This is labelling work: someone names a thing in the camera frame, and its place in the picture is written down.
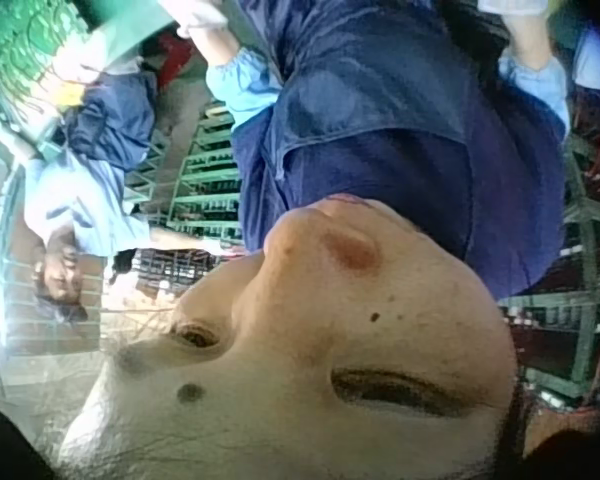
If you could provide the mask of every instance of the light blue sleeve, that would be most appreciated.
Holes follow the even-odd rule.
[[[228,65],[207,70],[207,86],[225,102],[238,128],[276,103],[282,85],[270,71],[266,58],[242,48]]]
[[[151,229],[147,217],[141,214],[124,215],[115,234],[116,250],[151,247]]]
[[[500,77],[520,90],[536,97],[553,110],[565,126],[565,136],[571,129],[567,107],[567,73],[558,59],[553,57],[542,70],[533,70],[519,64],[511,49],[506,48],[498,61]]]

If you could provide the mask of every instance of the blue jacket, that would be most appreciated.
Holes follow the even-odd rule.
[[[240,124],[247,247],[261,248],[287,210],[346,192],[414,222],[496,298],[531,286],[562,245],[564,70],[554,61],[527,72],[505,55],[505,81],[485,92],[431,12],[399,0],[324,5],[302,12],[302,28],[268,12],[263,33],[286,79],[275,105],[249,107],[253,91],[280,89],[265,68],[247,68],[253,56],[209,72]]]

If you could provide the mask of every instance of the person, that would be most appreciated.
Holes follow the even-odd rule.
[[[218,240],[150,227],[143,215],[123,210],[125,175],[149,151],[157,92],[155,76],[140,70],[133,53],[100,74],[82,105],[65,113],[66,144],[54,161],[46,163],[0,121],[0,141],[26,169],[25,222],[43,243],[34,255],[37,306],[61,323],[87,319],[79,254],[113,257],[136,248],[231,254]]]
[[[521,414],[494,297],[531,285],[561,244],[566,77],[544,19],[504,19],[502,81],[485,91],[423,2],[240,2],[280,79],[218,28],[219,2],[161,3],[235,117],[253,253],[111,358],[61,470],[510,473]]]

